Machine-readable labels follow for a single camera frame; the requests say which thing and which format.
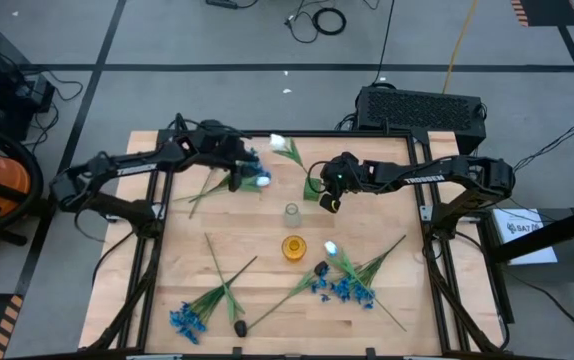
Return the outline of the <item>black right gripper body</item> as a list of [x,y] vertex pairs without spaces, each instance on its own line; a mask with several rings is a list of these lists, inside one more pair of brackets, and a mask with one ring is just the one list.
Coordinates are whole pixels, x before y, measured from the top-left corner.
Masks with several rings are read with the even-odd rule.
[[358,159],[349,152],[324,163],[320,172],[323,195],[320,206],[331,213],[337,213],[341,206],[341,196],[345,193],[370,192],[363,182],[364,168]]

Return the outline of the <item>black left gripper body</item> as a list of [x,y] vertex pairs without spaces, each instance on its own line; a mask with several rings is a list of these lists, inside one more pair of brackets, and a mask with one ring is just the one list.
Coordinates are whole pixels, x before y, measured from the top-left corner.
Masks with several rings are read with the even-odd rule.
[[244,177],[251,176],[251,163],[259,158],[245,147],[247,135],[217,120],[203,120],[195,123],[196,129],[190,136],[197,150],[193,164],[227,170],[230,175],[228,190],[237,191]]

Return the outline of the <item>green glass vase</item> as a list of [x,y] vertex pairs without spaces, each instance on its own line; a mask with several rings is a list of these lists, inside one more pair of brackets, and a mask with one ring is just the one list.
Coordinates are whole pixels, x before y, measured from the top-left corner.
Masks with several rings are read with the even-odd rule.
[[303,187],[303,200],[316,202],[321,191],[321,180],[307,177]]

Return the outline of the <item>green stems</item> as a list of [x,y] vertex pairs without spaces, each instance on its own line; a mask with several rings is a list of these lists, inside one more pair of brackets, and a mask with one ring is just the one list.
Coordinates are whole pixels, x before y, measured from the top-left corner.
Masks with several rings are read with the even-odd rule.
[[232,278],[228,281],[224,279],[223,273],[221,271],[221,267],[215,255],[214,248],[212,246],[211,239],[207,234],[205,234],[205,238],[208,244],[208,248],[212,255],[212,259],[216,266],[217,273],[221,280],[221,289],[222,295],[226,299],[227,303],[227,310],[228,310],[228,318],[229,322],[233,326],[234,332],[238,337],[245,337],[247,335],[247,323],[241,318],[242,315],[245,314],[245,310],[243,309],[242,305],[237,301],[235,298],[232,290],[231,285],[237,279],[237,277],[249,266],[249,264],[245,265],[241,270],[239,270]]

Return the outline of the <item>clear glass vase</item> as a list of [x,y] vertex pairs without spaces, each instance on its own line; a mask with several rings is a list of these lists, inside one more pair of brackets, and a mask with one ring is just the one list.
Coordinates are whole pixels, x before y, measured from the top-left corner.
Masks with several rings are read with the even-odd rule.
[[301,226],[302,218],[297,204],[288,203],[285,206],[284,223],[288,228],[297,228]]

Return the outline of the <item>amber glass vase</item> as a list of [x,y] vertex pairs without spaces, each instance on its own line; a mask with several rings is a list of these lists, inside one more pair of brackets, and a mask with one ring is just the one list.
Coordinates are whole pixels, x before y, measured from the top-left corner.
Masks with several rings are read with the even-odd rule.
[[281,251],[287,260],[292,262],[299,261],[307,251],[307,244],[302,237],[290,235],[283,240]]

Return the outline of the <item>black perforated computer case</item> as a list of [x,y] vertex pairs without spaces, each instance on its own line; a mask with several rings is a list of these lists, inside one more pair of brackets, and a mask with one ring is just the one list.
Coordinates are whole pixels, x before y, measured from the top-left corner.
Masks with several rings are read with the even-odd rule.
[[354,130],[451,132],[469,155],[486,139],[487,107],[478,97],[399,90],[389,83],[363,87],[355,99]]

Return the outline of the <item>white paper sheet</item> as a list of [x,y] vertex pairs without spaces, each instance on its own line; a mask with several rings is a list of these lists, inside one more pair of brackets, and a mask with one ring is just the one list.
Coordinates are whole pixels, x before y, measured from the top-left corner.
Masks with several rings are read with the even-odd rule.
[[[502,244],[514,241],[543,228],[552,222],[537,209],[494,209],[492,218]],[[557,263],[558,258],[552,247],[511,259],[511,266]]]

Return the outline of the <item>black metal beam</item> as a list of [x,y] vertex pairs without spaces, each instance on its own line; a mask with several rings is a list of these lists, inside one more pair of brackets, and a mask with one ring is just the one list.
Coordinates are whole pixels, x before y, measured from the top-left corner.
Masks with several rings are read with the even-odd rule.
[[574,238],[574,214],[521,236],[491,252],[495,263],[503,263]]

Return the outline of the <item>black side table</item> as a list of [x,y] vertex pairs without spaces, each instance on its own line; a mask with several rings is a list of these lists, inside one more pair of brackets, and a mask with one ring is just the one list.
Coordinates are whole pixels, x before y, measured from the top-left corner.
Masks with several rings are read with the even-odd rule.
[[[551,219],[551,223],[574,214],[574,208],[541,208],[537,210],[546,218]],[[495,263],[491,259],[491,252],[503,244],[493,221],[492,211],[480,227],[481,234],[484,236],[484,255],[493,280],[494,295],[500,314],[505,322],[512,323],[514,316],[505,284],[506,278],[515,275],[530,283],[574,283],[574,238],[551,246],[558,258],[557,263],[518,266],[511,266],[510,260]]]

